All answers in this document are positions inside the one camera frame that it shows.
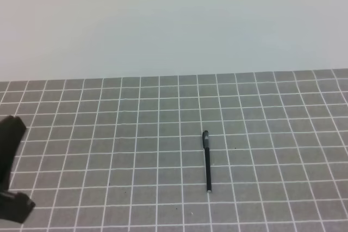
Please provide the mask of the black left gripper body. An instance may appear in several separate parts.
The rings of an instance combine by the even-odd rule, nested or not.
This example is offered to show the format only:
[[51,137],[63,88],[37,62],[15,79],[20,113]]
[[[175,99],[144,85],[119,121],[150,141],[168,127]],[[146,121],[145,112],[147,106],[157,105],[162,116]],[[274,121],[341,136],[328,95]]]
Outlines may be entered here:
[[1,219],[20,224],[35,208],[35,203],[26,194],[9,191],[15,155],[26,130],[17,116],[9,115],[1,120]]

